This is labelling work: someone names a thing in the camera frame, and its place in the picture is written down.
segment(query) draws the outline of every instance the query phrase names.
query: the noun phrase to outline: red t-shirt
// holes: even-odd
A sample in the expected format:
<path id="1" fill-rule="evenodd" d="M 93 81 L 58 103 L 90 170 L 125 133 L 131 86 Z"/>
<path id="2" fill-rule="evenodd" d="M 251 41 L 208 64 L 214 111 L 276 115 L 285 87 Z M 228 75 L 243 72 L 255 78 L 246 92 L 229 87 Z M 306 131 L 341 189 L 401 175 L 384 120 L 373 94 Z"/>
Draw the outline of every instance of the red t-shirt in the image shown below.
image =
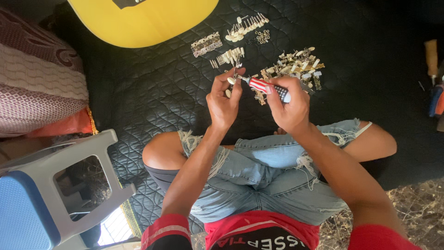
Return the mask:
<path id="1" fill-rule="evenodd" d="M 207 250 L 314 250 L 319 226 L 283 214 L 249 211 L 205 224 Z M 142 250 L 192 250 L 188 220 L 179 214 L 157 219 L 142 235 Z M 361 225 L 353 229 L 349 250 L 420 250 L 388 227 Z"/>

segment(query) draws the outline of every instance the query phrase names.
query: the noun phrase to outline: black blanket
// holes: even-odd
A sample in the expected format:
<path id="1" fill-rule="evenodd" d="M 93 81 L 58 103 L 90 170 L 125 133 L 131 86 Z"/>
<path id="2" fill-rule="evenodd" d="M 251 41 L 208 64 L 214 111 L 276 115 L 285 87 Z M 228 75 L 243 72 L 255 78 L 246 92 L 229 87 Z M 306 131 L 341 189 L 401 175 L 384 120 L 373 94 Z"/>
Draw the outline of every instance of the black blanket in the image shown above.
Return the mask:
<path id="1" fill-rule="evenodd" d="M 53 30 L 83 59 L 99 131 L 117 133 L 119 142 L 108 152 L 122 184 L 134 183 L 138 190 L 130 205 L 143 232 L 160 216 L 164 193 L 144 169 L 142 149 L 161 132 L 205 132 L 210 122 L 205 96 L 213 78 L 231 67 L 213 69 L 209 59 L 238 46 L 245 48 L 243 63 L 250 75 L 271 66 L 284 50 L 316 47 L 313 55 L 325 68 L 323 89 L 311 97 L 310 120 L 326 125 L 357 117 L 389 131 L 398 153 L 365 164 L 386 190 L 443 176 L 444 135 L 435 132 L 436 121 L 427 117 L 430 83 L 421 27 L 395 10 L 377 1 L 220 0 L 191 30 L 139 49 L 106 44 L 66 6 L 56 10 Z M 263 27 L 270 30 L 269 43 L 246 45 L 255 37 L 250 32 L 234 45 L 223 40 L 216 51 L 193 56 L 191 43 L 215 31 L 224 37 L 237 16 L 255 12 L 270 19 Z M 238 118 L 224 144 L 276 130 L 269 107 L 253 96 L 244 85 Z M 191 216 L 190 221 L 193 233 L 202 230 L 197 219 Z"/>

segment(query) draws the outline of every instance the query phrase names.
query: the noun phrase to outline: yellow guitar body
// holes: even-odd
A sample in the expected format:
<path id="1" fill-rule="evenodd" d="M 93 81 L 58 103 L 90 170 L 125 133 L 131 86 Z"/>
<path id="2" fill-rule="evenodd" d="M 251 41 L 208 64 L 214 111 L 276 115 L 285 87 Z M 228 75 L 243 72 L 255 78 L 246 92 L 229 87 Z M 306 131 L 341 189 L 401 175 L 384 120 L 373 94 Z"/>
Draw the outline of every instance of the yellow guitar body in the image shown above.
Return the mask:
<path id="1" fill-rule="evenodd" d="M 144 0 L 120 9 L 112 0 L 68 0 L 83 24 L 103 41 L 140 48 L 166 41 L 203 21 L 218 0 Z"/>

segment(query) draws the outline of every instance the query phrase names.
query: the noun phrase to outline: red shirt sleeve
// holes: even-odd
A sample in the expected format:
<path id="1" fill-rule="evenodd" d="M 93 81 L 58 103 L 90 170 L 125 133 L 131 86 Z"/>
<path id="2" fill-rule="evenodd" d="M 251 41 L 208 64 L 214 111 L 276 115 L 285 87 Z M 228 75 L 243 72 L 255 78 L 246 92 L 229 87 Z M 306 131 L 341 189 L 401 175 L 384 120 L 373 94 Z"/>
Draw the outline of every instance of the red shirt sleeve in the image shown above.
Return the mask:
<path id="1" fill-rule="evenodd" d="M 167 214 L 157 219 L 142 234 L 141 249 L 144 250 L 156 240 L 172 234 L 184 236 L 191 246 L 191 233 L 187 218 L 180 214 Z"/>
<path id="2" fill-rule="evenodd" d="M 381 225 L 361 225 L 350 235 L 349 250 L 421 250 L 397 232 Z"/>

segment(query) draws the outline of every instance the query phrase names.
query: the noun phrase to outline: ripped jeans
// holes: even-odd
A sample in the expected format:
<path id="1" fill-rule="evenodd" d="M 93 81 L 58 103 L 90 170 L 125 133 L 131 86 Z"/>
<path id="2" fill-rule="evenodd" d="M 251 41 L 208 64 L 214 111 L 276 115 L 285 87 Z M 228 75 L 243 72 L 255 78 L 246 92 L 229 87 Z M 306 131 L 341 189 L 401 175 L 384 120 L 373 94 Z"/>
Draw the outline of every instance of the ripped jeans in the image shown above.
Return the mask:
<path id="1" fill-rule="evenodd" d="M 347 120 L 318 129 L 344 148 L 368 127 L 359 130 L 359 123 Z M 202 138 L 191 136 L 191 131 L 179 131 L 179 136 L 187 156 Z M 328 184 L 319 181 L 319 176 L 311 158 L 289 134 L 239 139 L 234 151 L 219 147 L 191 214 L 209 223 L 246 211 L 266 210 L 320 225 L 347 205 Z"/>

